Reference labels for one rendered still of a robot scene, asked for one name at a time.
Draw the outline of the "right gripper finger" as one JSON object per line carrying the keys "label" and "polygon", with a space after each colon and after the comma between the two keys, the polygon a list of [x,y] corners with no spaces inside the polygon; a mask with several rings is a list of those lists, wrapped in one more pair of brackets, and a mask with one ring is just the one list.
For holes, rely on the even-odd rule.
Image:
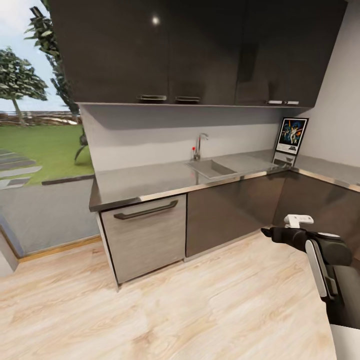
{"label": "right gripper finger", "polygon": [[261,232],[263,232],[266,237],[272,237],[272,228],[261,228]]}

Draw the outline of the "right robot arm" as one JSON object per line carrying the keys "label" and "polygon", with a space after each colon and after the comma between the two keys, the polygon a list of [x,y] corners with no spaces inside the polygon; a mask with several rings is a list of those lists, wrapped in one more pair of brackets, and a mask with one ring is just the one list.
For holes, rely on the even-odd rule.
{"label": "right robot arm", "polygon": [[274,243],[304,252],[312,269],[332,333],[337,360],[360,360],[360,272],[342,237],[300,228],[313,224],[309,215],[288,214],[285,227],[261,228]]}

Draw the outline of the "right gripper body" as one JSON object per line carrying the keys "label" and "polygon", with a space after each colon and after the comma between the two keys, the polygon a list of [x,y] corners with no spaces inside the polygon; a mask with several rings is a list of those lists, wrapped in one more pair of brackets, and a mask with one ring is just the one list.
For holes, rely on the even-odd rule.
{"label": "right gripper body", "polygon": [[271,228],[271,239],[274,243],[288,244],[294,248],[297,248],[294,242],[296,234],[300,232],[306,232],[304,228],[284,228],[275,227]]}

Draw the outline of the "poster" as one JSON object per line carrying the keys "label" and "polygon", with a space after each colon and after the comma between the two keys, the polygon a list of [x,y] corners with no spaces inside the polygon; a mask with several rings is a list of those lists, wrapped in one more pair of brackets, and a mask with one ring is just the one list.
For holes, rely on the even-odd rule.
{"label": "poster", "polygon": [[275,150],[297,156],[309,118],[282,117]]}

